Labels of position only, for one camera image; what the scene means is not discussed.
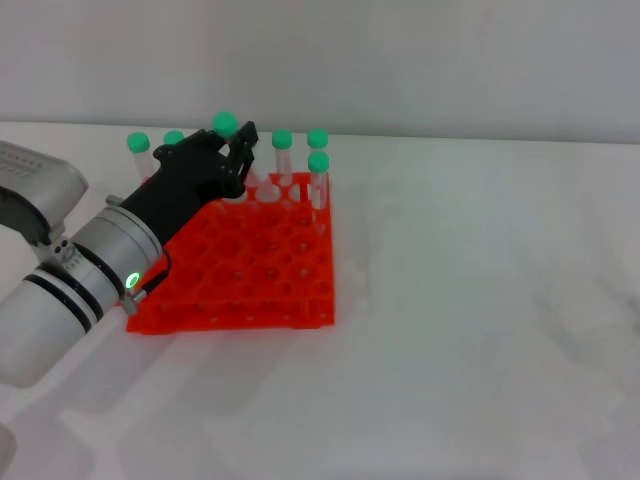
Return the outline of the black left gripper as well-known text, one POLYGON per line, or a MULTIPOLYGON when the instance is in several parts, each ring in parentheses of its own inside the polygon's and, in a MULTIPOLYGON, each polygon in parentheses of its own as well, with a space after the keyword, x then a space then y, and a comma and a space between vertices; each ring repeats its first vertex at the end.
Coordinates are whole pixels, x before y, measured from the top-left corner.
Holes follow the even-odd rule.
POLYGON ((226 157, 218 152, 223 138, 213 130, 201 129, 191 135, 171 130, 154 150, 160 162, 158 171, 122 202, 122 208, 165 245, 204 206, 246 191, 258 140, 255 123, 246 122, 227 141, 230 151, 226 157))

